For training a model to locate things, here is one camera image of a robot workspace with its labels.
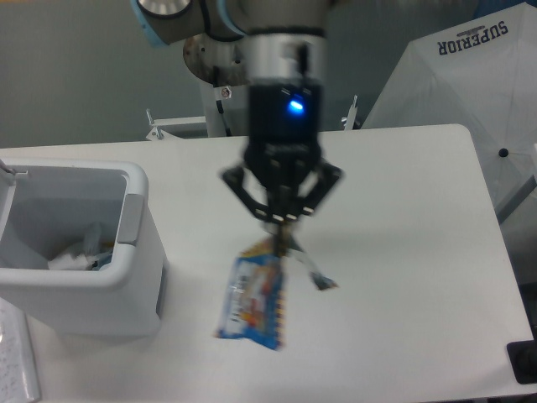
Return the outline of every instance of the colorful package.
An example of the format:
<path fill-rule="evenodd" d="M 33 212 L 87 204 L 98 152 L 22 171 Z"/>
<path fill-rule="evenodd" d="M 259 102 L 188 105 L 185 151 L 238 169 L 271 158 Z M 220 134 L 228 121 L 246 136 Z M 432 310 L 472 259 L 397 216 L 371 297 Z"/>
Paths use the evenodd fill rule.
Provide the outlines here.
<path fill-rule="evenodd" d="M 268 238 L 237 258 L 216 332 L 219 338 L 250 338 L 274 350 L 282 346 L 284 272 L 272 246 Z"/>

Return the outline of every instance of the white table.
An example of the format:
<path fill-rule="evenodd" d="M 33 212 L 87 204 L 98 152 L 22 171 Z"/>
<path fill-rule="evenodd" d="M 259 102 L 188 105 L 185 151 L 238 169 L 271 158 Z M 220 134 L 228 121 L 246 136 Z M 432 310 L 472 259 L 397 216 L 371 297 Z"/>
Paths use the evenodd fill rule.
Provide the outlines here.
<path fill-rule="evenodd" d="M 218 179 L 244 139 L 0 150 L 126 160 L 150 183 L 171 263 L 152 338 L 59 336 L 31 321 L 46 401 L 418 402 L 537 391 L 507 343 L 531 338 L 469 133 L 460 126 L 325 133 L 347 176 L 297 239 L 336 280 L 288 264 L 286 346 L 212 337 L 232 261 L 263 236 Z"/>

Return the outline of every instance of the white plastic bin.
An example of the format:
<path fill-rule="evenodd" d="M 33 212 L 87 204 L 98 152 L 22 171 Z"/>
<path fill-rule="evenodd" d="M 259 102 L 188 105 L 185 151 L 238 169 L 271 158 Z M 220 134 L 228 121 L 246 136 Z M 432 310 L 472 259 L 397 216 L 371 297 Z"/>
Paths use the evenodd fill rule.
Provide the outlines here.
<path fill-rule="evenodd" d="M 159 328 L 164 248 L 148 179 L 130 163 L 3 159 L 0 297 L 59 332 L 142 336 Z M 99 222 L 112 262 L 99 271 L 48 262 Z"/>

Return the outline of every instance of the gray wall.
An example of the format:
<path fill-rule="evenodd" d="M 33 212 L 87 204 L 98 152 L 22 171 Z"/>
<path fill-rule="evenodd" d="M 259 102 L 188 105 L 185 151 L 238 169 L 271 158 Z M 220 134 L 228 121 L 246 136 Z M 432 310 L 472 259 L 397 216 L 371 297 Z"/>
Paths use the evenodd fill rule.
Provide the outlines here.
<path fill-rule="evenodd" d="M 477 0 L 352 0 L 331 13 L 323 129 L 356 93 L 365 118 L 412 39 L 467 21 Z M 182 45 L 152 49 L 128 0 L 0 2 L 0 148 L 143 139 L 202 114 Z"/>
<path fill-rule="evenodd" d="M 0 147 L 140 140 L 202 114 L 182 45 L 152 49 L 127 0 L 0 3 Z"/>
<path fill-rule="evenodd" d="M 365 120 L 407 44 L 472 18 L 477 0 L 352 0 L 334 9 L 323 129 L 341 128 L 354 94 Z"/>

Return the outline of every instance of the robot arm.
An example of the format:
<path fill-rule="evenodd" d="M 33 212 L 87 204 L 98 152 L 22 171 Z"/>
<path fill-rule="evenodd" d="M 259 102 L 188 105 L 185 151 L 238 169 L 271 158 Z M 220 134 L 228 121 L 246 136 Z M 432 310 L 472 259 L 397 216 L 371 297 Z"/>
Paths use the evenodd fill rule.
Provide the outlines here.
<path fill-rule="evenodd" d="M 258 219 L 275 224 L 283 256 L 290 228 L 314 212 L 342 172 L 322 159 L 318 142 L 330 0 L 138 0 L 147 29 L 166 44 L 205 33 L 224 49 L 241 41 L 248 83 L 248 146 L 223 180 Z M 245 169 L 266 190 L 254 200 Z M 314 172 L 307 195 L 301 185 Z"/>

